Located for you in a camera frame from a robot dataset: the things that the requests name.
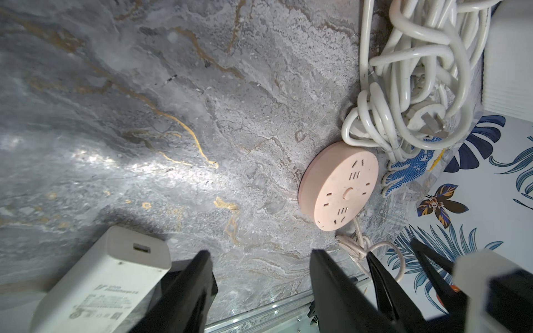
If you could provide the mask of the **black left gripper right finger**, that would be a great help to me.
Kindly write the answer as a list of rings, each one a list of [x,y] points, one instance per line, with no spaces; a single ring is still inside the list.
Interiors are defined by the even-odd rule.
[[[324,250],[310,256],[310,277],[320,332],[396,332]]]

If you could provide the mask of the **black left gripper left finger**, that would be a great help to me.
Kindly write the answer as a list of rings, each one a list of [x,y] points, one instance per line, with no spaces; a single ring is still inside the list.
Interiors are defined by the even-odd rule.
[[[209,251],[175,261],[156,285],[149,310],[132,332],[204,332],[218,294]]]

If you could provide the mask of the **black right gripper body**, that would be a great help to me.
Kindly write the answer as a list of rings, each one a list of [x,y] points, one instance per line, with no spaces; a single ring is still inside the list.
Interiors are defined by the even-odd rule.
[[[494,251],[458,258],[453,284],[467,296],[465,332],[531,332],[532,274]]]

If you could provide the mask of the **white charger plug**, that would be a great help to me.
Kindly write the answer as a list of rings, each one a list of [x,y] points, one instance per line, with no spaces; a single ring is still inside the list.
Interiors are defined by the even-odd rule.
[[[110,227],[39,303],[31,332],[114,332],[171,269],[166,243]]]

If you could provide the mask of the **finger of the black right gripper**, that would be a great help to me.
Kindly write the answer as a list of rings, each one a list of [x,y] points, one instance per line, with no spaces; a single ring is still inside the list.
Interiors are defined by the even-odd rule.
[[[373,254],[366,256],[373,280],[378,310],[397,328],[413,329],[425,319],[419,308],[404,292],[380,260]]]
[[[454,289],[433,266],[433,263],[435,263],[443,271],[452,275],[454,263],[433,251],[433,249],[429,248],[417,239],[413,239],[410,242],[410,245],[415,253],[416,258],[421,264],[423,271],[426,273],[428,280],[430,280],[432,283],[436,294],[443,302],[444,307],[465,308],[466,295],[462,291],[454,291]]]

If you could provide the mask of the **round pink power socket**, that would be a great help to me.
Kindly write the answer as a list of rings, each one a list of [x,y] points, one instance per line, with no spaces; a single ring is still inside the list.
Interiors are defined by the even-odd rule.
[[[301,212],[323,231],[338,230],[366,205],[378,180],[376,156],[336,142],[310,163],[298,189]]]

